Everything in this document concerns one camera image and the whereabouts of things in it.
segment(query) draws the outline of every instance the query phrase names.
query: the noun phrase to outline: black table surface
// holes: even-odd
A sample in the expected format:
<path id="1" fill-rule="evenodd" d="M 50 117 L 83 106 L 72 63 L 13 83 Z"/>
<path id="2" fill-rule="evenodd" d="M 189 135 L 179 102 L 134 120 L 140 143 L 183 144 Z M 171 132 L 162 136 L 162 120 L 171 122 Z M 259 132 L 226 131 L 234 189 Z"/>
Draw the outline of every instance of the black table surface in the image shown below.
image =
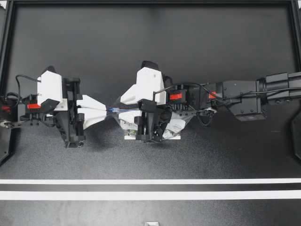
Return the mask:
<path id="1" fill-rule="evenodd" d="M 284 7 L 20 7 L 8 70 L 38 77 L 53 65 L 80 77 L 81 92 L 111 105 L 135 83 L 143 60 L 174 82 L 256 80 L 297 70 Z M 21 81 L 21 95 L 36 84 Z M 59 132 L 22 129 L 15 155 L 0 167 L 9 179 L 292 178 L 301 176 L 289 122 L 299 102 L 270 106 L 265 121 L 230 113 L 209 128 L 193 119 L 181 140 L 124 140 L 113 120 L 86 130 L 81 149 L 65 149 Z"/>

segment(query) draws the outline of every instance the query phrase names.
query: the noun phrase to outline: black plastic part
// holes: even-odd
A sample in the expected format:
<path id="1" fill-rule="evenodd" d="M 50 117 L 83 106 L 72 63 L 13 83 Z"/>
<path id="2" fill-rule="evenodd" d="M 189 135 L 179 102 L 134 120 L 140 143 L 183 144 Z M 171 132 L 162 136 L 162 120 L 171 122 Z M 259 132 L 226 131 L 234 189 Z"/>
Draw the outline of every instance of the black plastic part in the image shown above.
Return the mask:
<path id="1" fill-rule="evenodd" d="M 151 69 L 154 69 L 154 70 L 159 70 L 159 66 L 158 64 L 152 62 L 152 61 L 147 61 L 147 60 L 144 60 L 141 64 L 141 68 L 144 68 L 144 67 L 148 67 L 148 68 L 151 68 Z"/>
<path id="2" fill-rule="evenodd" d="M 53 66 L 47 67 L 47 68 L 42 72 L 42 74 L 43 74 L 44 72 L 46 72 L 46 71 L 50 71 L 50 72 L 56 73 L 55 68 L 54 68 Z"/>
<path id="3" fill-rule="evenodd" d="M 59 104 L 59 101 L 47 99 L 41 104 L 40 113 L 47 114 L 52 112 L 56 106 Z"/>
<path id="4" fill-rule="evenodd" d="M 76 101 L 82 99 L 80 79 L 63 79 L 63 96 L 68 99 L 68 111 L 55 113 L 55 125 L 59 129 L 66 147 L 81 147 L 86 140 L 84 135 L 84 114 L 77 113 Z"/>
<path id="5" fill-rule="evenodd" d="M 234 97 L 249 91 L 256 90 L 255 81 L 225 81 L 217 83 L 217 87 L 223 90 L 223 98 Z M 239 102 L 232 103 L 229 100 L 226 107 L 240 121 L 252 121 L 265 119 L 262 110 L 260 98 L 256 95 L 249 95 L 247 98 L 241 98 Z"/>
<path id="6" fill-rule="evenodd" d="M 155 101 L 143 99 L 138 102 L 138 105 L 142 115 L 134 118 L 138 126 L 136 140 L 148 143 L 161 142 L 172 113 L 165 108 L 158 107 Z"/>
<path id="7" fill-rule="evenodd" d="M 301 112 L 292 120 L 291 129 L 294 153 L 301 160 Z"/>

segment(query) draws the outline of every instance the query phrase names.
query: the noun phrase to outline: red tag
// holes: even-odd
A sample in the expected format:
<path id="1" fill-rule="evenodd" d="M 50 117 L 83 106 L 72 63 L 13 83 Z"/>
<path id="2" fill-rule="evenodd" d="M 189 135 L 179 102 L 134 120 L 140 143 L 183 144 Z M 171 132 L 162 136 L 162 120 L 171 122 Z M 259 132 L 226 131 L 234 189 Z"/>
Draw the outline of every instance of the red tag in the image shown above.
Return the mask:
<path id="1" fill-rule="evenodd" d="M 177 99 L 181 99 L 182 98 L 182 93 L 178 93 L 178 94 L 171 94 L 169 96 L 170 100 L 177 100 Z"/>
<path id="2" fill-rule="evenodd" d="M 215 99 L 215 96 L 213 96 L 211 93 L 209 93 L 209 99 Z"/>
<path id="3" fill-rule="evenodd" d="M 8 106 L 2 106 L 1 109 L 5 112 L 9 112 L 10 111 L 10 107 Z"/>
<path id="4" fill-rule="evenodd" d="M 41 106 L 38 104 L 29 104 L 29 105 L 27 105 L 27 108 L 28 109 L 38 109 L 38 108 L 41 108 Z"/>

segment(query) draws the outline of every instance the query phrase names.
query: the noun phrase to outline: white plastic part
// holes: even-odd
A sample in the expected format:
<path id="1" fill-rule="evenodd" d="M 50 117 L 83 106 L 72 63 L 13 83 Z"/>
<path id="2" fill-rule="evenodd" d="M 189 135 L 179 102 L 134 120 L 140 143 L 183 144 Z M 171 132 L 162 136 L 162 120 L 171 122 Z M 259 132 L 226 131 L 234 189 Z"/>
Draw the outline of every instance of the white plastic part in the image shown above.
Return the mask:
<path id="1" fill-rule="evenodd" d="M 81 106 L 83 108 L 91 108 L 91 109 L 106 111 L 106 107 L 103 103 L 100 103 L 99 101 L 97 101 L 87 95 L 83 95 L 83 99 L 77 100 L 76 104 L 77 104 L 77 106 Z"/>
<path id="2" fill-rule="evenodd" d="M 77 112 L 85 114 L 85 121 L 83 124 L 84 129 L 92 126 L 95 123 L 103 121 L 107 116 L 106 111 L 91 108 L 78 108 Z"/>
<path id="3" fill-rule="evenodd" d="M 106 106 L 103 103 L 87 96 L 82 95 L 82 100 L 77 100 L 77 106 L 81 108 L 77 109 L 78 113 L 85 114 L 85 121 L 83 124 L 84 129 L 92 126 L 100 121 L 103 121 L 107 116 Z"/>
<path id="4" fill-rule="evenodd" d="M 0 6 L 4 9 L 6 9 L 7 3 L 8 3 L 8 1 L 0 1 Z"/>
<path id="5" fill-rule="evenodd" d="M 60 102 L 54 109 L 54 111 L 67 111 L 67 110 L 68 110 L 68 99 L 67 98 L 63 98 L 63 101 Z"/>
<path id="6" fill-rule="evenodd" d="M 38 77 L 38 105 L 41 105 L 45 100 L 52 99 L 58 102 L 63 101 L 62 77 L 50 71 L 45 71 Z"/>
<path id="7" fill-rule="evenodd" d="M 136 104 L 142 99 L 153 100 L 153 92 L 164 89 L 162 73 L 160 71 L 144 67 L 137 72 L 136 84 L 128 89 L 120 98 L 126 105 Z M 157 105 L 166 103 L 166 92 L 155 95 Z"/>
<path id="8" fill-rule="evenodd" d="M 157 221 L 147 221 L 144 223 L 144 226 L 160 226 L 160 224 Z"/>
<path id="9" fill-rule="evenodd" d="M 141 116 L 142 112 L 140 110 L 128 111 L 119 113 L 118 118 L 120 120 L 126 121 L 128 123 L 134 123 L 134 118 L 136 116 Z"/>

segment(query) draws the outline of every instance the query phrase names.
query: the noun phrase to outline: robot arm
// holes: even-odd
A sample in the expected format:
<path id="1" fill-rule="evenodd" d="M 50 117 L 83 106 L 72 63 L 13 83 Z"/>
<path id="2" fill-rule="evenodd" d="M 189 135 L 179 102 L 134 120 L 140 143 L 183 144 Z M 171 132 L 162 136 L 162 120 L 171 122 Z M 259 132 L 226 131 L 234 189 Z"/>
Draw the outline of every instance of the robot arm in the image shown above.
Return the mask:
<path id="1" fill-rule="evenodd" d="M 140 77 L 144 78 L 143 83 L 140 83 Z M 157 78 L 156 85 L 153 85 L 154 77 Z M 158 66 L 148 67 L 144 63 L 137 73 L 136 84 L 120 98 L 122 104 L 136 104 L 133 108 L 139 113 L 129 112 L 128 117 L 132 118 L 127 122 L 135 123 L 133 134 L 137 140 L 160 142 L 175 138 L 192 117 L 196 116 L 203 126 L 208 126 L 214 114 L 225 110 L 240 121 L 264 120 L 268 104 L 278 105 L 301 98 L 301 73 L 280 73 L 256 81 L 214 84 L 177 83 L 167 86 L 164 80 Z M 299 128 L 301 116 L 292 123 L 295 152 L 301 156 Z"/>
<path id="2" fill-rule="evenodd" d="M 81 95 L 80 79 L 62 78 L 49 67 L 39 78 L 35 95 L 20 99 L 6 97 L 0 103 L 0 125 L 9 128 L 38 126 L 57 127 L 66 147 L 80 147 L 84 130 L 103 121 L 106 106 L 87 95 Z"/>

